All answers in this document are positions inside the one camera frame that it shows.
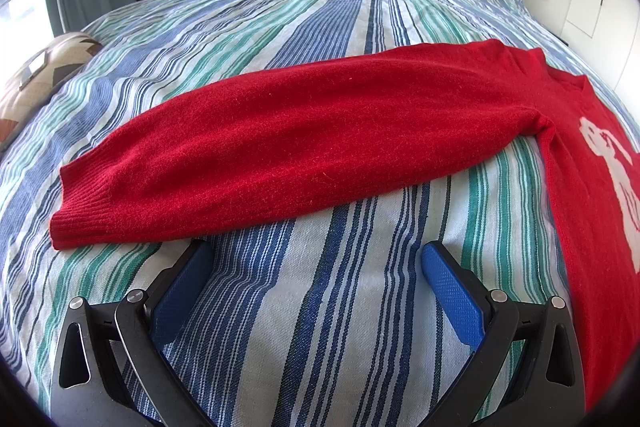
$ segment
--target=pillow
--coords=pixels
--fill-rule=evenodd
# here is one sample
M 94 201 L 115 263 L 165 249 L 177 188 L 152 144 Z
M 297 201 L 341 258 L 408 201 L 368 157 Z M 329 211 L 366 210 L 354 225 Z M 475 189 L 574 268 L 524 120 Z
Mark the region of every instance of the pillow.
M 0 85 L 0 156 L 53 94 L 101 49 L 100 42 L 86 33 L 60 35 Z

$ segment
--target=metal pivot screw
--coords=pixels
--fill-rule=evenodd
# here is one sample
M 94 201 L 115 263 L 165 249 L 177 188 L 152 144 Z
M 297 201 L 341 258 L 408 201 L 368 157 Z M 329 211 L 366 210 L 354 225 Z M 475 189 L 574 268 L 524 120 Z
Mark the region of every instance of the metal pivot screw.
M 145 293 L 142 290 L 131 290 L 127 293 L 127 301 L 135 303 L 140 302 Z
M 491 290 L 491 298 L 495 302 L 507 302 L 507 294 L 502 290 Z
M 80 306 L 82 306 L 82 297 L 74 297 L 69 302 L 69 307 L 72 310 L 77 310 Z
M 553 297 L 551 297 L 551 305 L 554 308 L 558 308 L 559 310 L 561 310 L 562 308 L 564 308 L 564 299 L 562 299 L 562 297 L 554 295 Z

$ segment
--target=blue gripper pad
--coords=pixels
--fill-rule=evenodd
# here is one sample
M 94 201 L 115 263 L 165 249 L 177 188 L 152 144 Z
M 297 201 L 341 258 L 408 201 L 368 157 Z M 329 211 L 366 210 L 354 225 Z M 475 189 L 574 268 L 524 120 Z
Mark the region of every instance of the blue gripper pad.
M 175 340 L 209 280 L 212 268 L 213 251 L 207 243 L 202 243 L 154 309 L 151 339 L 156 346 L 164 346 Z
M 482 312 L 433 245 L 422 247 L 422 273 L 460 342 L 477 350 L 484 338 Z

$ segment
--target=red sweater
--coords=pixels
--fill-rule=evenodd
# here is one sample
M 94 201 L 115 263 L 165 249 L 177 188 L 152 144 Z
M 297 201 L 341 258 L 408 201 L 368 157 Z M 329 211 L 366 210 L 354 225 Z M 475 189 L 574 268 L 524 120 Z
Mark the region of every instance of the red sweater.
M 55 248 L 299 216 L 538 138 L 593 404 L 640 338 L 640 155 L 585 76 L 540 49 L 419 44 L 243 74 L 124 124 L 60 169 Z

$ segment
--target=striped bedspread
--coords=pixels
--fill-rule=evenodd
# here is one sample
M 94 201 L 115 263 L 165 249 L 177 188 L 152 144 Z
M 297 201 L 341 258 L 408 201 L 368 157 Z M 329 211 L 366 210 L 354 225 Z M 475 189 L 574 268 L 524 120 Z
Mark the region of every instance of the striped bedspread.
M 58 168 L 172 96 L 245 71 L 497 38 L 540 46 L 554 67 L 588 74 L 640 143 L 617 97 L 521 0 L 148 0 L 86 31 L 105 48 L 0 164 L 0 352 L 44 410 L 69 300 L 146 287 L 188 244 L 53 250 Z M 417 425 L 470 353 L 421 275 L 418 248 L 431 239 L 511 298 L 569 298 L 540 152 L 520 137 L 447 178 L 207 237 L 212 277 L 165 355 L 220 426 Z M 520 348 L 481 415 L 497 406 Z

